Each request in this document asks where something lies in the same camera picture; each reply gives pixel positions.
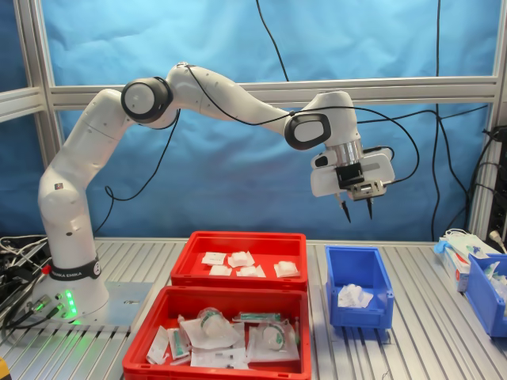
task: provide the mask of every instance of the red plastic bin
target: red plastic bin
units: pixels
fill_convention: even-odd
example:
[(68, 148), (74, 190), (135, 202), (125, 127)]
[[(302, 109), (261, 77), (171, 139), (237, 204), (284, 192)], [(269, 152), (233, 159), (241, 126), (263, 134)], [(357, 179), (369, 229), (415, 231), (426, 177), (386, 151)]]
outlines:
[[(250, 251), (255, 266), (261, 265), (266, 277), (237, 277), (233, 268), (229, 276), (209, 275), (211, 266), (202, 264), (206, 252), (233, 253)], [(299, 276), (276, 277), (274, 264), (292, 261)], [(249, 289), (307, 289), (307, 239), (302, 234), (261, 232), (206, 232), (191, 236), (171, 272), (173, 285), (195, 287), (241, 287)]]
[[(159, 326), (166, 329), (177, 327), (178, 314), (192, 319), (206, 307), (220, 310), (229, 321), (239, 312), (282, 314), (291, 323), (299, 317), (301, 343), (300, 361), (280, 363), (251, 363), (251, 370), (191, 367), (189, 363), (171, 366), (172, 357), (163, 365), (152, 365), (146, 355)], [(308, 321), (308, 298), (302, 291), (276, 291), (251, 289), (223, 289), (208, 287), (164, 287), (151, 307), (141, 329), (123, 360), (126, 380), (263, 380), (288, 378), (311, 379), (310, 326)]]

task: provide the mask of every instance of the sterile packaging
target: sterile packaging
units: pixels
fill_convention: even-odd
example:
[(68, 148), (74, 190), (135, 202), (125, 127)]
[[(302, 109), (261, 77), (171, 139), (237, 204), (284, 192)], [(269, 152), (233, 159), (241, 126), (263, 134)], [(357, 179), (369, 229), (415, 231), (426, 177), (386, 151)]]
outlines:
[(209, 271), (210, 276), (230, 276), (231, 273), (232, 268), (225, 265), (213, 265), (211, 271)]
[(293, 277), (299, 276), (299, 272), (295, 264), (291, 261), (281, 261), (275, 264), (276, 277)]
[(363, 289), (353, 283), (343, 287), (338, 293), (338, 307), (353, 307), (364, 309), (373, 298), (373, 294), (363, 291)]
[[(507, 286), (494, 278), (491, 278), (490, 282), (493, 285), (493, 289), (503, 298), (504, 303), (507, 305)], [(507, 317), (507, 307), (504, 311), (504, 317)]]
[(248, 370), (245, 348), (232, 348), (222, 351), (192, 352), (191, 367), (231, 368)]
[(493, 278), (497, 281), (500, 281), (504, 285), (507, 285), (507, 276), (505, 275), (498, 275), (497, 273), (493, 274)]
[(169, 356), (169, 354), (166, 354), (167, 346), (169, 346), (169, 335), (167, 334), (167, 330), (160, 326), (158, 327), (157, 335), (155, 335), (155, 339), (153, 339), (153, 343), (146, 355), (148, 363), (165, 363)]
[(234, 322), (262, 323), (262, 322), (280, 322), (280, 313), (240, 313), (232, 318)]
[[(236, 330), (236, 332), (239, 334), (240, 338), (239, 340), (234, 343), (233, 345), (227, 347), (227, 349), (231, 349), (231, 348), (245, 348), (245, 324), (244, 323), (234, 323), (232, 325), (232, 328), (234, 330)], [(197, 352), (197, 353), (200, 353), (200, 352), (219, 352), (219, 351), (223, 351), (223, 348), (214, 348), (212, 350), (207, 350), (207, 349), (204, 349), (204, 348), (197, 348), (197, 347), (194, 347), (192, 348), (192, 352)]]
[(192, 346), (196, 348), (225, 348), (241, 338), (229, 321), (213, 308), (202, 310), (197, 319), (183, 321), (180, 325), (185, 329)]
[(500, 264), (500, 261), (495, 261), (491, 265), (488, 265), (486, 269), (484, 269), (484, 275), (488, 280), (491, 280), (493, 278), (493, 274), (497, 266)]
[(433, 249), (439, 256), (445, 271), (451, 278), (457, 291), (467, 291), (468, 276), (470, 275), (470, 263), (459, 255), (445, 240), (440, 242)]
[(258, 265), (256, 268), (252, 267), (243, 267), (239, 271), (236, 272), (236, 276), (238, 277), (266, 277), (264, 271), (261, 266)]
[(189, 348), (181, 338), (180, 329), (167, 329), (167, 333), (169, 334), (169, 346), (173, 360), (190, 355)]
[(288, 320), (251, 326), (246, 358), (249, 363), (299, 360), (295, 332)]
[(225, 260), (225, 256), (227, 256), (226, 253), (206, 252), (201, 263), (207, 265), (222, 265)]
[(251, 267), (255, 264), (255, 260), (250, 252), (234, 252), (231, 257), (227, 258), (227, 262), (232, 268), (236, 267)]
[(452, 248), (466, 260), (468, 254), (478, 259), (487, 259), (490, 254), (500, 253), (473, 234), (446, 234), (445, 237)]

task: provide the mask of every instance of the plastic bin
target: plastic bin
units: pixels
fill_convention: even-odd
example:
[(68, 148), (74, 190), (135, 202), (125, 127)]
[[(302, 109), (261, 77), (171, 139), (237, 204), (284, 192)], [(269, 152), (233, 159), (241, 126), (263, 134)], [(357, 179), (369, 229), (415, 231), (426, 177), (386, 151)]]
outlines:
[[(373, 247), (326, 247), (327, 302), (333, 326), (390, 329), (395, 297), (379, 250)], [(373, 294), (364, 309), (338, 307), (338, 293), (349, 284)]]
[(507, 275), (507, 256), (488, 256), (489, 259), (478, 260), (469, 255), (470, 275), (468, 276), (466, 295), (487, 334), (489, 336), (507, 336), (507, 318), (504, 317), (505, 302), (484, 274), (484, 269), (488, 265), (500, 261), (495, 271), (501, 275)]
[[(233, 253), (250, 251), (255, 266), (261, 265), (265, 278), (209, 275), (211, 267), (201, 261), (206, 252)], [(299, 276), (278, 278), (274, 264), (292, 261)], [(302, 234), (274, 234), (260, 232), (205, 232), (191, 236), (171, 272), (173, 285), (195, 287), (241, 287), (249, 289), (307, 289), (307, 241)]]
[[(218, 368), (191, 367), (189, 363), (171, 366), (169, 357), (163, 365), (151, 365), (146, 361), (146, 354), (153, 342), (158, 327), (177, 327), (177, 316), (192, 319), (205, 307), (215, 307), (224, 317), (231, 320), (241, 311), (254, 313), (282, 314), (291, 323), (295, 317), (300, 319), (301, 343), (299, 346), (300, 361), (280, 363), (251, 363), (254, 370), (231, 370)], [(155, 299), (150, 313), (123, 360), (126, 380), (261, 380), (290, 378), (293, 380), (311, 379), (310, 327), (308, 321), (308, 298), (302, 291), (271, 291), (261, 293), (250, 289), (223, 289), (204, 287), (164, 287)]]

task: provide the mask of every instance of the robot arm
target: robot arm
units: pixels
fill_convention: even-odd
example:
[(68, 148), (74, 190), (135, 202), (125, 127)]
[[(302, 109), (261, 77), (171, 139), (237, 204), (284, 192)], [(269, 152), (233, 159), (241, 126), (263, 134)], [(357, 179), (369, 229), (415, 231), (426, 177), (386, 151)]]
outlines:
[[(180, 108), (215, 119), (261, 125), (284, 136), (298, 150), (324, 143), (326, 150), (311, 163), (311, 188), (316, 196), (335, 194), (339, 199), (339, 193), (347, 191), (353, 200), (370, 200), (383, 195), (383, 183), (394, 180), (389, 158), (381, 153), (364, 155), (354, 110), (332, 108), (336, 106), (352, 107), (349, 95), (321, 93), (295, 115), (259, 101), (220, 74), (186, 63), (171, 69), (166, 80), (138, 79), (121, 93), (102, 90), (86, 107), (40, 180), (39, 207), (52, 262), (49, 277), (33, 290), (34, 299), (47, 295), (56, 300), (53, 302), (61, 302), (62, 313), (53, 318), (61, 321), (91, 314), (107, 302), (86, 187), (109, 160), (127, 128), (137, 123), (155, 129), (167, 127)], [(341, 206), (349, 218), (345, 202)]]

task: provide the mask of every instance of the white package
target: white package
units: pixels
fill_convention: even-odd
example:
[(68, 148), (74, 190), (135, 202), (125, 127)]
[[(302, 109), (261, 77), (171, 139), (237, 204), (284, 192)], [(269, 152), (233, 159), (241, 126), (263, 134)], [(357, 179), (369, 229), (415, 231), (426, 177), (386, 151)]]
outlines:
[(163, 364), (166, 362), (169, 354), (166, 354), (167, 346), (169, 345), (169, 335), (167, 330), (162, 326), (158, 327), (157, 335), (153, 339), (150, 350), (146, 355), (146, 360), (151, 364)]
[(363, 291), (360, 286), (351, 283), (338, 293), (338, 307), (365, 308), (372, 298), (373, 294)]
[(211, 271), (209, 271), (210, 276), (230, 276), (231, 273), (232, 268), (225, 265), (213, 265)]
[(499, 264), (500, 261), (495, 261), (494, 263), (488, 265), (486, 269), (484, 269), (484, 275), (488, 280), (491, 280), (493, 278), (494, 271)]
[(241, 336), (233, 329), (218, 310), (205, 309), (197, 319), (183, 321), (180, 326), (189, 336), (193, 347), (212, 350), (227, 348), (235, 344)]
[(248, 370), (248, 364), (246, 362), (246, 351), (244, 347), (221, 351), (193, 351), (190, 366)]
[(463, 257), (468, 257), (470, 253), (478, 259), (487, 259), (489, 258), (487, 255), (501, 253), (488, 246), (473, 234), (450, 234), (446, 235), (446, 237), (447, 242), (452, 245), (452, 248)]
[(180, 329), (167, 329), (167, 333), (169, 334), (169, 346), (171, 347), (173, 360), (190, 355), (190, 351), (182, 339)]
[[(497, 279), (491, 279), (491, 285), (493, 285), (494, 290), (498, 293), (498, 295), (503, 298), (504, 303), (507, 305), (507, 286), (498, 281)], [(504, 317), (507, 316), (507, 307), (504, 311)]]
[(288, 320), (250, 327), (246, 358), (249, 363), (299, 360), (295, 332)]
[[(232, 346), (227, 347), (227, 349), (245, 348), (245, 346), (246, 346), (245, 345), (245, 323), (244, 322), (234, 323), (232, 325), (232, 328), (234, 330), (236, 330), (236, 332), (239, 334), (240, 338)], [(212, 350), (206, 350), (204, 348), (197, 348), (197, 347), (192, 348), (192, 352), (194, 352), (194, 353), (195, 352), (197, 352), (197, 353), (201, 353), (201, 352), (215, 352), (215, 351), (223, 351), (223, 348), (214, 348)]]
[(243, 267), (239, 271), (236, 272), (236, 276), (238, 277), (266, 277), (264, 271), (261, 266), (258, 265), (256, 268), (252, 267)]
[(255, 260), (249, 252), (234, 252), (231, 257), (227, 258), (227, 262), (232, 268), (251, 267), (255, 264)]
[(227, 256), (226, 253), (206, 252), (201, 263), (207, 265), (222, 265), (225, 260), (225, 256)]
[(292, 261), (281, 261), (275, 264), (276, 277), (293, 277), (299, 276), (297, 267)]

